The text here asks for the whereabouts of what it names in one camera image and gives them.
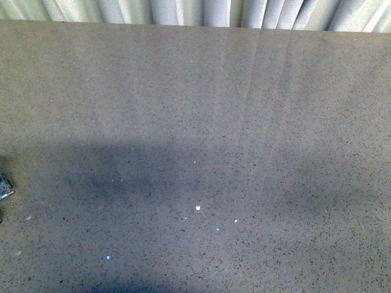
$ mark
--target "dark object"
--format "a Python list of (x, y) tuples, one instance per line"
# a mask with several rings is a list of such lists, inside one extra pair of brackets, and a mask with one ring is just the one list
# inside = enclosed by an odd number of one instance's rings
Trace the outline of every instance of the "dark object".
[(15, 193), (15, 191), (12, 190), (11, 183), (9, 181), (6, 181), (0, 173), (0, 200), (5, 199), (13, 193)]

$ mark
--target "small object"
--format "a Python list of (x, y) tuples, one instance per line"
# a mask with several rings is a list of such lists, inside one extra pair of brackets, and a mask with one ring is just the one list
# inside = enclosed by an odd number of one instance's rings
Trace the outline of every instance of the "small object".
[(10, 181), (6, 181), (2, 176), (2, 173), (0, 173), (0, 200), (3, 200), (14, 193), (15, 191), (12, 190), (12, 185)]

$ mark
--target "speckled stone surface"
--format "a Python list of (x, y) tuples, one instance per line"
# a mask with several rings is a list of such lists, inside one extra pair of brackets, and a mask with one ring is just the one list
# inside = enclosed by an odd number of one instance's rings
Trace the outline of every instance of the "speckled stone surface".
[(0, 27), (1, 292), (390, 292), (390, 34)]

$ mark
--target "white curtain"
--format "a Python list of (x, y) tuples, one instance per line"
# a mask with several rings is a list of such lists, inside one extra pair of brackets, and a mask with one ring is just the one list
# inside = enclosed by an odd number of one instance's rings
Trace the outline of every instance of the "white curtain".
[(391, 32), (391, 0), (1, 0), (0, 18)]

